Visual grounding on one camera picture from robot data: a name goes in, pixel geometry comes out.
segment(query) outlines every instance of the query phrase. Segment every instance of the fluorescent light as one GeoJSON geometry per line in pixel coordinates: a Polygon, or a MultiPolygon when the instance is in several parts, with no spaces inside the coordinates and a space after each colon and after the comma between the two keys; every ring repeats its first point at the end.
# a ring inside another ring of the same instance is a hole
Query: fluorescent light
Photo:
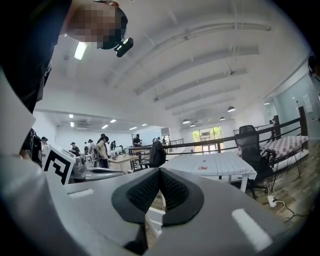
{"type": "Polygon", "coordinates": [[[234,106],[230,106],[229,108],[228,108],[228,112],[232,112],[232,111],[235,111],[236,110],[236,108],[234,107],[234,106]]]}
{"type": "Polygon", "coordinates": [[[74,53],[74,58],[81,61],[82,57],[85,53],[85,50],[87,48],[87,43],[85,42],[79,42],[78,46],[76,47],[75,53],[74,53]]]}

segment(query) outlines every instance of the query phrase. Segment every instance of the desk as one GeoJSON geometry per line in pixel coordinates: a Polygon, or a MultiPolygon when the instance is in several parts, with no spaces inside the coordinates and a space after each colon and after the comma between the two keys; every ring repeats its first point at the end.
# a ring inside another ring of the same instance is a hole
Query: desk
{"type": "Polygon", "coordinates": [[[228,175],[229,182],[231,182],[231,175],[242,175],[240,189],[242,192],[246,191],[248,178],[254,180],[257,176],[253,167],[234,152],[176,156],[161,167],[204,177],[228,175]]]}
{"type": "Polygon", "coordinates": [[[308,139],[308,136],[286,136],[260,145],[260,149],[274,151],[279,158],[288,155],[292,151],[295,151],[308,139]]]}
{"type": "Polygon", "coordinates": [[[119,155],[115,160],[113,160],[112,158],[110,158],[108,161],[109,163],[112,164],[112,168],[110,169],[114,169],[114,170],[120,170],[122,172],[127,173],[128,169],[130,167],[130,164],[128,164],[131,160],[136,160],[138,159],[138,156],[136,155],[119,155]]]}

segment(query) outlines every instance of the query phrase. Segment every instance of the window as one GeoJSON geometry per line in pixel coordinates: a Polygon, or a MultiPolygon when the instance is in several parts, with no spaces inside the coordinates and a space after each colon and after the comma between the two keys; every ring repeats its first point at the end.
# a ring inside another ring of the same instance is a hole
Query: window
{"type": "MultiPolygon", "coordinates": [[[[223,134],[222,134],[221,126],[215,126],[215,127],[205,128],[200,130],[193,130],[192,138],[193,138],[193,142],[205,142],[205,141],[222,139],[223,134]]],[[[224,150],[222,150],[225,148],[225,145],[223,142],[220,143],[220,148],[221,148],[221,152],[224,152],[224,150]]],[[[194,152],[196,155],[215,154],[215,153],[218,153],[217,150],[218,150],[218,145],[216,143],[194,147],[194,152]]]]}

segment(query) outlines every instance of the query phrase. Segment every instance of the white ceiling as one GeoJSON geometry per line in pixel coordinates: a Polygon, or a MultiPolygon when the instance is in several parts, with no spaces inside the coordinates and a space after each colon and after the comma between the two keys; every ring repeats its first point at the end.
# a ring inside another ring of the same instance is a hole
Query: white ceiling
{"type": "Polygon", "coordinates": [[[46,117],[49,118],[54,124],[60,127],[70,127],[70,122],[74,122],[75,130],[88,130],[88,131],[106,131],[106,132],[135,132],[140,129],[148,128],[150,125],[143,125],[143,123],[129,122],[125,120],[116,120],[111,123],[111,118],[104,118],[99,116],[86,116],[74,114],[73,118],[69,117],[69,113],[46,112],[46,117]]]}
{"type": "Polygon", "coordinates": [[[38,109],[127,120],[126,129],[130,122],[181,128],[183,119],[218,122],[263,101],[309,52],[270,1],[118,2],[133,48],[117,58],[91,45],[76,60],[78,42],[61,36],[38,109]],[[227,113],[229,106],[236,111],[227,113]]]}

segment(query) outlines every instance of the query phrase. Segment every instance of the power strip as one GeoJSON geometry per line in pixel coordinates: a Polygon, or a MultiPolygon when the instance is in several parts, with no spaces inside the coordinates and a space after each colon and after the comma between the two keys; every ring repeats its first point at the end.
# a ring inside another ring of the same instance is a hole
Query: power strip
{"type": "Polygon", "coordinates": [[[273,195],[268,195],[266,197],[266,199],[268,199],[269,205],[271,208],[276,207],[276,202],[274,202],[274,196],[273,195]]]}

